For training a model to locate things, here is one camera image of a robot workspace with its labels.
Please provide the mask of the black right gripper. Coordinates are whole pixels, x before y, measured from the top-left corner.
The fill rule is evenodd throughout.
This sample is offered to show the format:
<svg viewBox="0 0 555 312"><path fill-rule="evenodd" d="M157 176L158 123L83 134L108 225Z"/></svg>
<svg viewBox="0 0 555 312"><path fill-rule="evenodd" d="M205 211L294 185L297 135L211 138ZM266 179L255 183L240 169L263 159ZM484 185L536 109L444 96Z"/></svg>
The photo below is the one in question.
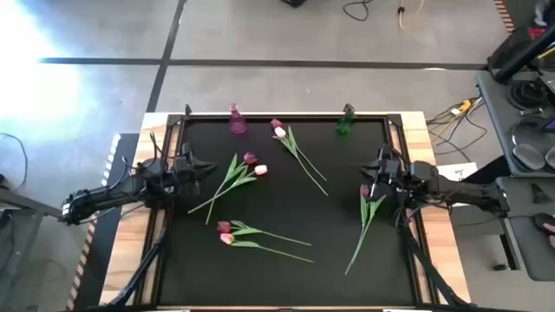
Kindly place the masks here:
<svg viewBox="0 0 555 312"><path fill-rule="evenodd" d="M366 179L373 179L370 187L370 198L378 199L382 193L381 185L387 185L396 197L398 204L404 204L408 191L406 187L405 164L407 159L390 145L379 148L377 158L369 162L355 165Z"/></svg>

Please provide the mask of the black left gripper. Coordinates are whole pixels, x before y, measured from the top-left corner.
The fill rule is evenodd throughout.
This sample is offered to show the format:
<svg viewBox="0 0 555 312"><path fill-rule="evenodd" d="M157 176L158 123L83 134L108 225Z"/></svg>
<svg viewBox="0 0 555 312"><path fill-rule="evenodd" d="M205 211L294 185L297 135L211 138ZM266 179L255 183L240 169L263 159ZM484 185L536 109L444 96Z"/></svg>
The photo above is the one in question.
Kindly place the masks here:
<svg viewBox="0 0 555 312"><path fill-rule="evenodd" d="M208 177L216 169L217 164L196 158L188 142L180 146L179 152L173 159L173 193L180 195L181 187L191 184L192 195L200 195L199 179Z"/></svg>

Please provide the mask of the green glass vase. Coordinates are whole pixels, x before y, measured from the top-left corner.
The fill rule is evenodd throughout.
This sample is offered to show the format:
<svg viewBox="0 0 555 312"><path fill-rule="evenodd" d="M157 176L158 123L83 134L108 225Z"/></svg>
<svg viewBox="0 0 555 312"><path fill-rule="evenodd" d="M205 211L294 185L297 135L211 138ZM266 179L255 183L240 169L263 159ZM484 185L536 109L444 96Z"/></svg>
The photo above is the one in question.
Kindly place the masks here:
<svg viewBox="0 0 555 312"><path fill-rule="evenodd" d="M341 116L337 122L336 133L338 135L349 134L351 132L355 117L355 113L352 109L346 109L343 116Z"/></svg>

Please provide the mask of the purple glass vase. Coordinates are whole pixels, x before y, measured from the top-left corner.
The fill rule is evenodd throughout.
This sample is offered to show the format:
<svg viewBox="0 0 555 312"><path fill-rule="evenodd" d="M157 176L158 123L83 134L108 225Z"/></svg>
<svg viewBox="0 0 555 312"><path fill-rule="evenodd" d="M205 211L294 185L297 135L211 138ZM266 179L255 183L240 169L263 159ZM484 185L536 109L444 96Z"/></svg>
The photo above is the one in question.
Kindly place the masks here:
<svg viewBox="0 0 555 312"><path fill-rule="evenodd" d="M246 121L242 114L238 111L238 105L232 103L230 109L230 131L235 134L242 134L246 131Z"/></svg>

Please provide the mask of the white paper sheet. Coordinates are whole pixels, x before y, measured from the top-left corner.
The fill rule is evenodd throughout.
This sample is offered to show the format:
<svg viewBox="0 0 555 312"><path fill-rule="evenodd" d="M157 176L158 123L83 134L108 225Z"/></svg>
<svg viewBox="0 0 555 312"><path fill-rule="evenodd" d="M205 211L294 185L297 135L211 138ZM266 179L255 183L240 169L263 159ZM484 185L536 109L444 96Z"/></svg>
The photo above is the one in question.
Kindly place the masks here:
<svg viewBox="0 0 555 312"><path fill-rule="evenodd" d="M441 176L444 176L449 180L462 181L477 172L478 167L475 162L470 162L437 166L437 169Z"/></svg>

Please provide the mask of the black desk support beam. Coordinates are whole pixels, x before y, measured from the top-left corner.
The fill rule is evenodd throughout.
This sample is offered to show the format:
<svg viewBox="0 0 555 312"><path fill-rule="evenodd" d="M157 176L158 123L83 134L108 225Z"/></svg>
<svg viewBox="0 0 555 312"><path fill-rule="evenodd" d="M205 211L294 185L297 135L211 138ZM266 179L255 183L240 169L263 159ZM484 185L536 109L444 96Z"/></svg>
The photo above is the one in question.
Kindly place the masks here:
<svg viewBox="0 0 555 312"><path fill-rule="evenodd" d="M509 177L510 168L504 156L492 160L478 171L463 179L463 182L472 184L491 184L499 177Z"/></svg>

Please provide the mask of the black striped-edge floor mat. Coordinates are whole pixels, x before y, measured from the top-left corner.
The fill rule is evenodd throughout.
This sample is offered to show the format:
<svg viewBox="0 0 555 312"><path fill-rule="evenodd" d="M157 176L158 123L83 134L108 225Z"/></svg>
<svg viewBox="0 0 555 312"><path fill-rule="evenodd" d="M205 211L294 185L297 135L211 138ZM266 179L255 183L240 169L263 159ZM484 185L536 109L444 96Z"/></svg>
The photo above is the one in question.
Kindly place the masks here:
<svg viewBox="0 0 555 312"><path fill-rule="evenodd" d="M102 183L112 185L124 171L121 157L132 160L139 140L138 133L120 133L114 136L105 165ZM65 311L96 306L108 273L121 207L108 209L108 214L86 224L86 237L69 292Z"/></svg>

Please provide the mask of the black over-ear headphones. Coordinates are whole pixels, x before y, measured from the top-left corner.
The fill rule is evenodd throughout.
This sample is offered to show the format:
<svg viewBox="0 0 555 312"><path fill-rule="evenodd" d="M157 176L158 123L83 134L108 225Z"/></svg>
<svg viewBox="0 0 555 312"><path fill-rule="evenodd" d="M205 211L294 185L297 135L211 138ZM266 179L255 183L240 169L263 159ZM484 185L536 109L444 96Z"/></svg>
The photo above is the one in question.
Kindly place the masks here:
<svg viewBox="0 0 555 312"><path fill-rule="evenodd" d="M541 138L550 135L554 142L549 147L541 146ZM526 171L555 172L555 117L551 119L528 116L511 128L512 156Z"/></svg>

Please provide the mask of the dark grey desk top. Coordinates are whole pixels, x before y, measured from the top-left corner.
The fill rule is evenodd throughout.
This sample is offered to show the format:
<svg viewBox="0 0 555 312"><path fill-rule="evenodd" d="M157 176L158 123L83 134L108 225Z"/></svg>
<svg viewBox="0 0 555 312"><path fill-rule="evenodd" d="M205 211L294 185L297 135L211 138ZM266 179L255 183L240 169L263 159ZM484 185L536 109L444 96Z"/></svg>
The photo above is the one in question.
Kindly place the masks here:
<svg viewBox="0 0 555 312"><path fill-rule="evenodd" d="M555 179L498 178L496 183L508 207L505 225L528 276L555 282L555 250L532 221L537 213L555 215Z"/></svg>

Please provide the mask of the black computer mouse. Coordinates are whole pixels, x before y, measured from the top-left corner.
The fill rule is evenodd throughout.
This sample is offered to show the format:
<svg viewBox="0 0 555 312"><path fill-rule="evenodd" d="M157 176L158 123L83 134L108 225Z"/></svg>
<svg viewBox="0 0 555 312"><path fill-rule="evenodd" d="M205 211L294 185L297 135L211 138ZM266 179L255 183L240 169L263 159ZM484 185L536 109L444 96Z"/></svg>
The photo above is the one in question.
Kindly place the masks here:
<svg viewBox="0 0 555 312"><path fill-rule="evenodd" d="M537 213L532 216L532 221L539 231L547 235L555 235L555 215L545 212Z"/></svg>

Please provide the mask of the grey metal stand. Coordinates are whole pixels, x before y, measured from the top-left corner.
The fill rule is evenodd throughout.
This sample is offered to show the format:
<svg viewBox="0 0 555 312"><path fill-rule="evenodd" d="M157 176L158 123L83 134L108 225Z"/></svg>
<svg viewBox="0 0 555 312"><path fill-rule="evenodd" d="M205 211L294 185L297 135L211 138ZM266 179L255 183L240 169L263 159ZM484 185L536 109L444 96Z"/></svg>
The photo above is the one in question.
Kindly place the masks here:
<svg viewBox="0 0 555 312"><path fill-rule="evenodd" d="M0 312L13 295L11 288L16 282L17 272L28 257L36 240L44 216L60 220L62 210L46 205L32 198L9 190L0 184L0 210L8 211L12 218L5 223L8 233L7 244L0 246L7 251L4 261L0 263Z"/></svg>

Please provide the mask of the person's hand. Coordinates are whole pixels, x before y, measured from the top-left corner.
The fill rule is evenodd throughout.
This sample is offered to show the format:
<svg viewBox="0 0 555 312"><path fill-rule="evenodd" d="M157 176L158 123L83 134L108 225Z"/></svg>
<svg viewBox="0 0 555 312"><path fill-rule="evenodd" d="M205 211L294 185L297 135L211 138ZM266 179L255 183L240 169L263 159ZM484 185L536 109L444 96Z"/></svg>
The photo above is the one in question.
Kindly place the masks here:
<svg viewBox="0 0 555 312"><path fill-rule="evenodd" d="M542 227L547 231L550 246L555 250L555 225L543 223Z"/></svg>

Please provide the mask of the black pole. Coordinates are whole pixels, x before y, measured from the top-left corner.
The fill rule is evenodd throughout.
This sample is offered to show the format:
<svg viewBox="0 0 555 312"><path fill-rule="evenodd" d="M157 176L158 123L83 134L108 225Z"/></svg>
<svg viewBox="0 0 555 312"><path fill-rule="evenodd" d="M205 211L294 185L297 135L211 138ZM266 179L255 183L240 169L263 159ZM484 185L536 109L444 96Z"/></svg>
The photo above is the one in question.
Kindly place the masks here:
<svg viewBox="0 0 555 312"><path fill-rule="evenodd" d="M487 58L487 69L495 81L510 80L555 42L555 24L534 41L529 28L514 30Z"/></svg>

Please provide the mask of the orange black striped strip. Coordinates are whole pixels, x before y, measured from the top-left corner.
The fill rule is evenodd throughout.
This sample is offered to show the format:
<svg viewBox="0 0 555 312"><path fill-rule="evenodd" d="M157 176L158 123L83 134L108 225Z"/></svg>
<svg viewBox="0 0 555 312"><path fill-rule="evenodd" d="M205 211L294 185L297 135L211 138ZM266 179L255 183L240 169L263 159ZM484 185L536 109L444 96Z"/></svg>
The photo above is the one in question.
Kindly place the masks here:
<svg viewBox="0 0 555 312"><path fill-rule="evenodd" d="M493 0L494 6L499 13L500 19L503 22L506 31L511 33L515 30L514 22L506 8L504 0Z"/></svg>

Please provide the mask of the person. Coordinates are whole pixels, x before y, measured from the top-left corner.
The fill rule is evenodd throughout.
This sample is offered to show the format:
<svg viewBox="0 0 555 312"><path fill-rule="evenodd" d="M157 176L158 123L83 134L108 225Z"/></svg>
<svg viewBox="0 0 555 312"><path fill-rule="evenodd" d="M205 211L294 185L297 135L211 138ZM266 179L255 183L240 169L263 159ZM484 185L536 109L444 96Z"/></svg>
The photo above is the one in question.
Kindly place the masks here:
<svg viewBox="0 0 555 312"><path fill-rule="evenodd" d="M534 6L534 24L548 27L555 23L555 0L537 0Z"/></svg>

